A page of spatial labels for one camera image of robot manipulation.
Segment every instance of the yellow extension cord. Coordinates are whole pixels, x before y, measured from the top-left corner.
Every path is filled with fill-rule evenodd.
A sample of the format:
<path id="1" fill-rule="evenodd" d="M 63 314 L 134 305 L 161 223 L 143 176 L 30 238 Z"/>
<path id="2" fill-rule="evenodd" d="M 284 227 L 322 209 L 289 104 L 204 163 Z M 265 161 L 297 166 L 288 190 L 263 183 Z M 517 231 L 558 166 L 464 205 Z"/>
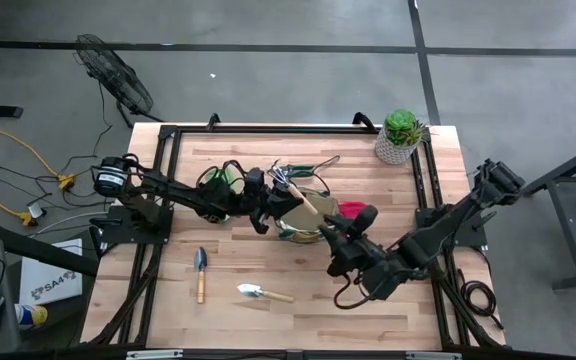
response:
<path id="1" fill-rule="evenodd" d="M 25 142 L 23 142 L 22 140 L 18 139 L 16 136 L 9 134 L 5 131 L 0 130 L 0 134 L 4 135 L 6 137 L 9 137 L 10 139 L 13 139 L 14 141 L 16 141 L 17 143 L 21 144 L 23 147 L 25 147 L 26 149 L 30 150 L 30 152 L 33 153 L 33 155 L 35 155 L 35 157 L 37 159 L 39 159 L 39 161 L 46 167 L 46 169 L 48 169 L 48 171 L 53 174 L 60 182 L 60 188 L 62 188 L 63 186 L 65 186 L 64 184 L 71 184 L 74 183 L 74 176 L 70 175 L 70 176 L 65 176 L 65 175 L 60 175 L 58 174 L 55 170 L 53 170 L 50 165 L 48 165 L 48 163 L 46 163 L 46 161 L 39 155 L 39 153 L 37 153 L 37 151 L 35 149 L 32 148 L 32 146 L 26 144 Z M 29 212 L 16 212 L 11 210 L 10 208 L 6 207 L 5 205 L 3 205 L 0 202 L 0 208 L 2 210 L 4 210 L 5 212 L 14 215 L 18 218 L 20 218 L 23 221 L 23 224 L 26 226 L 30 226 L 30 225 L 35 225 L 33 224 L 33 217 Z"/>

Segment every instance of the potted plant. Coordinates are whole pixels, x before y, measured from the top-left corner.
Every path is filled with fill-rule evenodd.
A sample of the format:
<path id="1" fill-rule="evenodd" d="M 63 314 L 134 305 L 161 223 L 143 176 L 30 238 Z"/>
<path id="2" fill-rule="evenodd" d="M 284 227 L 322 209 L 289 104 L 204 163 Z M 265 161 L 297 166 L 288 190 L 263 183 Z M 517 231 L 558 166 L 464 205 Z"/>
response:
<path id="1" fill-rule="evenodd" d="M 377 157 L 388 164 L 406 162 L 421 141 L 423 129 L 424 125 L 408 110 L 388 114 L 377 136 Z"/>

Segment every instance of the fan grille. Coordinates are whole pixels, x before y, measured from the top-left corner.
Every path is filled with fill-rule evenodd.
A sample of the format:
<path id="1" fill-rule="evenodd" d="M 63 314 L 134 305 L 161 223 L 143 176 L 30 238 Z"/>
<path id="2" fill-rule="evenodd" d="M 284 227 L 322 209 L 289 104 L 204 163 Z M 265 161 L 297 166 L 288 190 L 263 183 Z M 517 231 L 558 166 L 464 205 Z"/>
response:
<path id="1" fill-rule="evenodd" d="M 77 55 L 88 70 L 119 102 L 133 113 L 147 114 L 152 97 L 135 71 L 96 35 L 77 36 Z"/>

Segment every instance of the white plant pot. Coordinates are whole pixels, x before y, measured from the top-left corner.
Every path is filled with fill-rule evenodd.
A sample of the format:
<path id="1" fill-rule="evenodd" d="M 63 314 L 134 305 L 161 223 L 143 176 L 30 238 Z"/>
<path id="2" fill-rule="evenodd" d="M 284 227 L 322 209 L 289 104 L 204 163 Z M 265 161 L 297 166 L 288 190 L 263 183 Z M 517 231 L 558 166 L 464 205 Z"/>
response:
<path id="1" fill-rule="evenodd" d="M 386 127 L 383 126 L 381 131 L 379 131 L 379 135 L 377 136 L 375 153 L 377 154 L 377 157 L 381 159 L 381 161 L 387 164 L 403 164 L 408 160 L 410 155 L 412 155 L 412 152 L 415 151 L 418 144 L 419 142 L 410 146 L 393 145 L 393 143 L 388 140 L 388 136 L 386 135 Z"/>

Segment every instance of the wooden handle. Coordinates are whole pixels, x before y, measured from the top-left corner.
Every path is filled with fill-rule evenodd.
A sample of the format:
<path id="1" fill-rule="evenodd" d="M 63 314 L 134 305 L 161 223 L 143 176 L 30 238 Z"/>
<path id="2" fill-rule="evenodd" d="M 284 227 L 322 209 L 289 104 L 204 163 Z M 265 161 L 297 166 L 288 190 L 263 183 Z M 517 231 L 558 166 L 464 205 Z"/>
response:
<path id="1" fill-rule="evenodd" d="M 301 193 L 301 191 L 299 191 L 299 189 L 297 189 L 297 187 L 295 185 L 288 184 L 288 191 L 290 191 L 292 196 L 296 197 L 297 199 L 304 199 L 303 205 L 306 207 L 306 209 L 308 210 L 309 213 L 311 213 L 313 215 L 319 214 L 319 211 L 317 211 L 317 209 L 315 209 L 315 207 L 312 206 L 310 201 L 308 201 L 308 199 L 306 199 L 306 197 Z"/>
<path id="2" fill-rule="evenodd" d="M 197 304 L 203 304 L 205 299 L 205 285 L 206 284 L 206 273 L 202 270 L 199 272 L 199 280 L 197 283 Z"/>
<path id="3" fill-rule="evenodd" d="M 278 293 L 274 293 L 272 291 L 263 291 L 264 297 L 267 297 L 268 299 L 273 299 L 273 300 L 278 300 L 278 301 L 283 301 L 283 302 L 295 302 L 295 298 L 289 295 L 284 295 L 284 294 L 278 294 Z"/>

